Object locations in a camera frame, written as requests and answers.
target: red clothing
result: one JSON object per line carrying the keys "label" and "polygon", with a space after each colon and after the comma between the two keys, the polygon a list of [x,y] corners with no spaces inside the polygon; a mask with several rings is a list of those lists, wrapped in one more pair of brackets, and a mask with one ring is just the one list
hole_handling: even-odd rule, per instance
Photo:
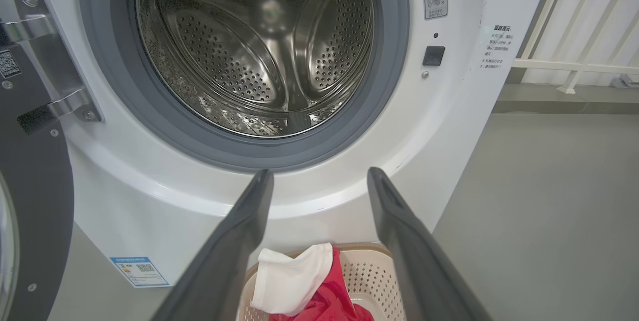
{"label": "red clothing", "polygon": [[282,314],[269,316],[269,321],[374,321],[368,310],[353,305],[346,291],[339,249],[333,247],[333,266],[304,310],[289,317]]}

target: concrete floor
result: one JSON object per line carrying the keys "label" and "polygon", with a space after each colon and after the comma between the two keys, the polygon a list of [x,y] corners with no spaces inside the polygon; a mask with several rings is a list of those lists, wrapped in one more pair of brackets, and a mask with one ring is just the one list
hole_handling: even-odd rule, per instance
{"label": "concrete floor", "polygon": [[639,115],[639,88],[580,85],[575,92],[549,84],[505,84],[493,113]]}
{"label": "concrete floor", "polygon": [[[639,116],[493,114],[434,236],[496,321],[639,319]],[[78,227],[50,321],[143,321]]]}

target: qr code sticker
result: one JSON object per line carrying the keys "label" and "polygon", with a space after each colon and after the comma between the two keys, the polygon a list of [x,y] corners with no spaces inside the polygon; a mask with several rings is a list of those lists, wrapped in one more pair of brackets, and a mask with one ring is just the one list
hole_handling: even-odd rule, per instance
{"label": "qr code sticker", "polygon": [[149,264],[140,264],[140,265],[136,265],[136,266],[143,273],[154,273],[155,272],[155,269],[153,268],[153,266],[150,266]]}
{"label": "qr code sticker", "polygon": [[10,78],[22,73],[9,50],[0,51],[0,73],[2,73],[4,78]]}

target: white wall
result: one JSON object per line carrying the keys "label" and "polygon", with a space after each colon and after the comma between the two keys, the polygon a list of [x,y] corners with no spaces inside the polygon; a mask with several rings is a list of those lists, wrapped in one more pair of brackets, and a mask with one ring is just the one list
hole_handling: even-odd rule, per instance
{"label": "white wall", "polygon": [[[561,39],[568,21],[577,7],[579,0],[557,0],[557,5],[546,30],[541,37],[536,52],[532,56],[534,59],[552,60],[551,57],[559,39]],[[558,61],[577,61],[577,57],[582,52],[585,43],[591,36],[591,32],[600,20],[603,10],[608,5],[609,0],[589,0],[584,5],[581,20],[575,23],[573,37],[566,41],[562,53],[558,56]],[[605,34],[602,34],[600,43],[596,46],[593,57],[589,62],[597,64],[607,64],[609,57],[616,47],[623,32],[632,21],[632,18],[639,10],[639,0],[620,0],[617,7],[610,16],[605,27]],[[635,62],[639,62],[639,27],[629,36],[628,42],[619,57],[613,62],[614,65],[630,65],[630,61],[635,55]],[[522,82],[541,84],[563,84],[568,76],[568,71],[562,70],[540,70],[529,69]],[[618,75],[609,73],[584,73],[578,84],[607,86],[610,80]]]}

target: plastic laundry basket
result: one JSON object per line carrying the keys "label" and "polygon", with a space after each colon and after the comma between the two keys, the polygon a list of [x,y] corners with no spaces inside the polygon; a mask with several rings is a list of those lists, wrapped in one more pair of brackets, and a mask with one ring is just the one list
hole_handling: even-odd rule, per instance
{"label": "plastic laundry basket", "polygon": [[[399,294],[390,252],[377,244],[342,244],[340,261],[346,289],[354,304],[370,311],[375,321],[405,321],[404,305]],[[300,252],[289,254],[296,257]],[[244,282],[239,321],[266,321],[269,314],[250,306],[258,266],[249,269]]]}

